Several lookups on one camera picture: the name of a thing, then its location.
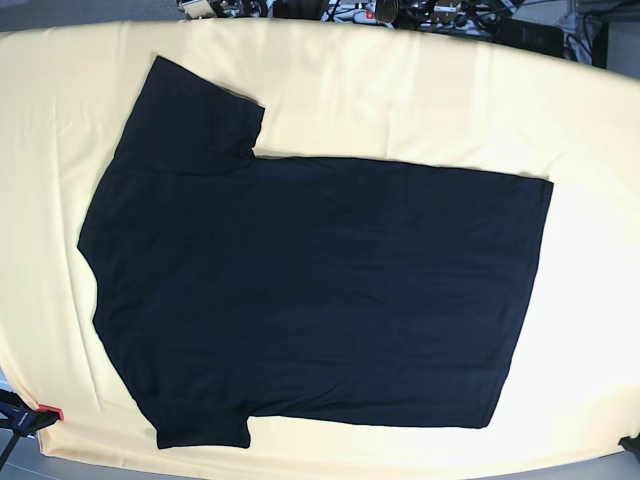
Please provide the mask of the black red table clamp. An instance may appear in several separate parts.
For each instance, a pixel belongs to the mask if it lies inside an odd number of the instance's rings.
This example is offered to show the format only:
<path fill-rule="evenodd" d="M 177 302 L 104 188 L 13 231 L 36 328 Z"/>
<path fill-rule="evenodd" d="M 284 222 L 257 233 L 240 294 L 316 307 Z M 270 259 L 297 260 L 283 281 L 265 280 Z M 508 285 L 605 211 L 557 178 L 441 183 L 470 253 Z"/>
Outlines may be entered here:
<path fill-rule="evenodd" d="M 60 409 L 39 405 L 30 408 L 16 393 L 1 391 L 1 428 L 26 437 L 64 420 Z"/>

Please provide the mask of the yellow table cloth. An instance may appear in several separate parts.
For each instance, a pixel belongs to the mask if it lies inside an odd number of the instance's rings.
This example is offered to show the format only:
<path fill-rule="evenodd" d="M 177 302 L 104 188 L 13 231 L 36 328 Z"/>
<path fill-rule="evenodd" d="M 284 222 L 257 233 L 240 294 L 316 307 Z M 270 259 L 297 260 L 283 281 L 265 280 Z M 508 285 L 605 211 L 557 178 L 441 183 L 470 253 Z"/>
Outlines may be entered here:
<path fill-rule="evenodd" d="M 255 419 L 247 450 L 157 449 L 91 322 L 77 235 L 156 56 L 258 100 L 258 151 L 554 185 L 511 371 L 482 430 Z M 1 37 L 1 368 L 64 420 L 44 455 L 204 479 L 471 479 L 610 458 L 639 430 L 639 84 L 443 35 L 283 20 Z"/>

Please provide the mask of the black clamp at right corner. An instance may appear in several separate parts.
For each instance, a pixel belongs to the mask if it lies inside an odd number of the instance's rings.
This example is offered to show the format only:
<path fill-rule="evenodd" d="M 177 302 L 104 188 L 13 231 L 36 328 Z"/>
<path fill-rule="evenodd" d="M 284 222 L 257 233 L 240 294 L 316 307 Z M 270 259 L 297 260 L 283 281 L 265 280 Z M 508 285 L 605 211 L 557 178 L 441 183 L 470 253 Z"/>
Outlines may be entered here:
<path fill-rule="evenodd" d="M 640 461 L 640 435 L 623 437 L 619 440 L 618 445 L 626 452 L 631 453 L 637 461 Z"/>

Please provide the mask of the black T-shirt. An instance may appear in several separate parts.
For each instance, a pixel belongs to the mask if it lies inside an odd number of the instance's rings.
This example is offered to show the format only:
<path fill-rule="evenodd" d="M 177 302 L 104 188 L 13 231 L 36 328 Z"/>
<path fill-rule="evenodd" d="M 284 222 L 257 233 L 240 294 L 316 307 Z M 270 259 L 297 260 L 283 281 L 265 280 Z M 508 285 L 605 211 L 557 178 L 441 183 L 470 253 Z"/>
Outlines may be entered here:
<path fill-rule="evenodd" d="M 264 111 L 157 57 L 82 225 L 104 349 L 161 449 L 252 417 L 487 426 L 553 186 L 258 158 Z"/>

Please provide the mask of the black box behind table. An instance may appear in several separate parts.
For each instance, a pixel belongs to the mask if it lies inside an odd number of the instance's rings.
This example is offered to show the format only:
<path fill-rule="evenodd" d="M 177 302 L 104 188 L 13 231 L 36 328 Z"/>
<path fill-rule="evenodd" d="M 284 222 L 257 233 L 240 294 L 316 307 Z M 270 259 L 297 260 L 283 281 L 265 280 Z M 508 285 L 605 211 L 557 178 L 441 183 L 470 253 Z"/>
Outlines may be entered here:
<path fill-rule="evenodd" d="M 492 39 L 500 45 L 554 57 L 561 57 L 564 51 L 562 29 L 511 18 L 499 22 Z"/>

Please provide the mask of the white power strip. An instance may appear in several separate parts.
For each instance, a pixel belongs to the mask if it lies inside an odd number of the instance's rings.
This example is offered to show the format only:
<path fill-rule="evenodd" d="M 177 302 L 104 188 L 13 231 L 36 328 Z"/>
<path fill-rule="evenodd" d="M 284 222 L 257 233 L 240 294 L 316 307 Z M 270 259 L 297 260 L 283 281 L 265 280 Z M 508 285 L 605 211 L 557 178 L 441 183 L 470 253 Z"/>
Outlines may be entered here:
<path fill-rule="evenodd" d="M 374 10 L 374 2 L 334 3 L 330 4 L 322 14 L 321 20 L 335 23 L 377 25 L 378 21 L 375 19 Z"/>

